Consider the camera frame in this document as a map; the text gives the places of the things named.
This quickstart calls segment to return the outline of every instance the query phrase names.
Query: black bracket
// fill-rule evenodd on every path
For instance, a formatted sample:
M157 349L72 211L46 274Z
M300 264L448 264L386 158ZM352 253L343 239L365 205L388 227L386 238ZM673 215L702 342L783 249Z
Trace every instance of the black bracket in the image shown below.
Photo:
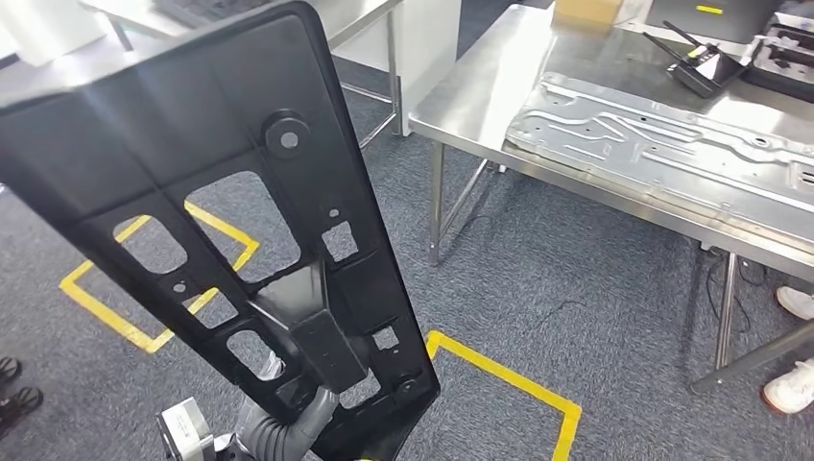
M263 181L300 249L299 261L256 283L232 270L184 209L191 192L244 171ZM0 182L282 422L318 385L341 393L372 370L381 390L337 409L314 446L323 459L393 459L439 393L322 24L304 2L6 104ZM341 260L322 239L335 208L357 247ZM116 225L143 214L186 250L169 274L148 271L113 238ZM212 287L239 313L207 328L182 302ZM397 346L376 346L383 328ZM260 380L231 353L228 338L243 330L282 358L282 376Z

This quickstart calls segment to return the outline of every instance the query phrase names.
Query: mounting hole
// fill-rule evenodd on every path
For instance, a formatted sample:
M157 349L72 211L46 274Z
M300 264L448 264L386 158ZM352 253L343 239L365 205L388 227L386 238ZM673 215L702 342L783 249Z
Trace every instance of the mounting hole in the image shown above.
M280 144L286 149L294 149L299 144L299 136L294 132L285 132L280 137Z

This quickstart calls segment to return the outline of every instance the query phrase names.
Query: stamped metal panel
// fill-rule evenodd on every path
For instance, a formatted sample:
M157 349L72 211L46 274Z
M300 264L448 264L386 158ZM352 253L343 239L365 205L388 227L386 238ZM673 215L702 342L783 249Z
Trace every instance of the stamped metal panel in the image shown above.
M541 76L506 138L693 213L814 244L811 145L557 73Z

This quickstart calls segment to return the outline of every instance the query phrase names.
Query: person's foot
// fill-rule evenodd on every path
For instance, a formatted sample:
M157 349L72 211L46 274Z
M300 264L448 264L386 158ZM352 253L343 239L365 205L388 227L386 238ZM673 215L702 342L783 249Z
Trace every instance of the person's foot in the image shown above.
M777 292L778 303L803 320L814 319L814 296L781 286Z
M802 411L814 401L814 359L797 362L797 368L763 386L763 399L788 415Z

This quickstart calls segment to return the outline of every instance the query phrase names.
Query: black cable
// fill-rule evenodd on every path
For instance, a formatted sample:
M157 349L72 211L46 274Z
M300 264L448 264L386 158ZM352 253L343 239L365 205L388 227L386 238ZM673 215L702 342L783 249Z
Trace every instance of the black cable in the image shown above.
M721 320L721 314L718 313L718 308L716 306L716 303L712 299L712 289L710 287L710 284L711 283L714 283L716 285L720 284L720 281L714 279L713 274L724 263L724 256L720 255L718 253L715 253L713 251L710 251L710 253L712 255L714 255L718 260L715 261L714 263L712 263L712 265L709 266L709 269L706 270L706 298L709 300L709 306L712 308L712 315L715 316L715 319L720 321ZM759 281L755 281L755 280L750 280L750 279L744 277L744 275L743 275L743 266L741 264L742 263L740 261L738 261L738 274L740 275L740 277L747 284L749 284L750 286L758 287L758 286L763 286L766 283L766 278L767 278L767 275L768 275L768 270L766 269L766 266L764 266L763 264L759 264L760 267L763 269L763 277ZM746 332L748 332L749 330L752 329L752 320L750 319L749 314L746 312L746 308L744 308L743 303L741 303L740 299L737 296L735 296L734 300L735 300L735 303L737 304L738 308L740 309L741 313L743 314L744 320L746 321L746 326L744 328L742 328L742 329L739 329L737 332L738 333L746 333Z
M740 273L740 278L743 279L748 285L758 287L763 286L766 284L766 278L769 275L769 270L766 269L766 266L763 264L755 263L763 270L763 276L760 278L760 281L749 280L746 276L743 275L743 267L746 266L746 262L744 261L742 264L738 264L738 273Z
M565 300L562 303L560 303L560 305L558 305L556 309L554 309L551 312L545 314L545 317L543 317L542 320L540 320L539 323L537 324L537 328L539 329L540 327L542 327L542 325L545 324L545 322L549 318L551 318L552 315L554 315L557 312L560 312L561 310L565 309L565 307L567 305L569 305L569 304L581 305L582 307L587 308L587 304L585 304L585 303L580 303L579 301Z

